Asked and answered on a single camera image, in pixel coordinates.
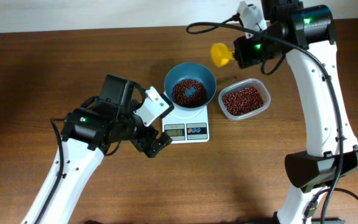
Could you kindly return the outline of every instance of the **green light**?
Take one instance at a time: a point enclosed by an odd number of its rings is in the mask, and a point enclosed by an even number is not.
[[[308,19],[303,19],[303,23],[304,23],[304,24],[310,24],[310,22],[311,22],[311,19],[310,19],[310,18],[308,18]]]

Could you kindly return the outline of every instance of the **wooden surface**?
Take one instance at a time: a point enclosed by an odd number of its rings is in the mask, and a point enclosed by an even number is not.
[[[107,74],[163,91],[167,72],[182,62],[210,68],[217,93],[257,78],[272,103],[258,116],[232,122],[215,97],[208,105],[209,142],[171,145],[155,159],[126,142],[92,175],[70,223],[219,223],[272,216],[290,185],[284,157],[305,150],[305,122],[286,62],[269,77],[259,66],[213,66],[211,44],[231,45],[240,35],[226,29],[190,35],[184,27],[0,34],[0,223],[19,223],[46,178],[57,148],[50,118],[98,95]],[[337,21],[337,36],[343,98],[358,138],[358,20]],[[161,129],[161,120],[154,125]],[[339,187],[358,195],[358,172]],[[358,223],[358,203],[335,193],[328,216]]]

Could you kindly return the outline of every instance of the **yellow scoop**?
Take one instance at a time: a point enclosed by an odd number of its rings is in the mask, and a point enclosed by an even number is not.
[[[229,50],[228,47],[222,43],[213,44],[211,47],[211,58],[218,68],[234,60],[233,53],[234,51]]]

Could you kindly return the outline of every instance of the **clear plastic container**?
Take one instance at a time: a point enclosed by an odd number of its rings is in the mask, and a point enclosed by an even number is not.
[[[251,111],[249,113],[240,115],[240,116],[231,115],[227,111],[226,107],[224,106],[222,98],[226,94],[233,93],[233,92],[236,92],[236,91],[248,88],[248,87],[252,87],[252,86],[258,91],[258,93],[260,94],[262,99],[265,101],[265,104],[263,105],[263,107],[258,108],[254,111]],[[231,86],[228,86],[224,90],[222,90],[221,93],[219,94],[219,105],[221,106],[221,109],[222,109],[224,115],[226,115],[226,117],[231,121],[239,121],[241,119],[250,118],[254,115],[261,113],[262,111],[266,110],[269,107],[271,100],[272,99],[271,99],[270,94],[267,91],[265,85],[261,81],[254,79],[254,78],[249,78],[249,79],[243,80],[241,82],[237,82]]]

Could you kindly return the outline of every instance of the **white scale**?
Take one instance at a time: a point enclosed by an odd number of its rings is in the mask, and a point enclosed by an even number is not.
[[[177,107],[162,119],[162,131],[172,138],[172,144],[207,142],[209,140],[206,105],[196,111]]]

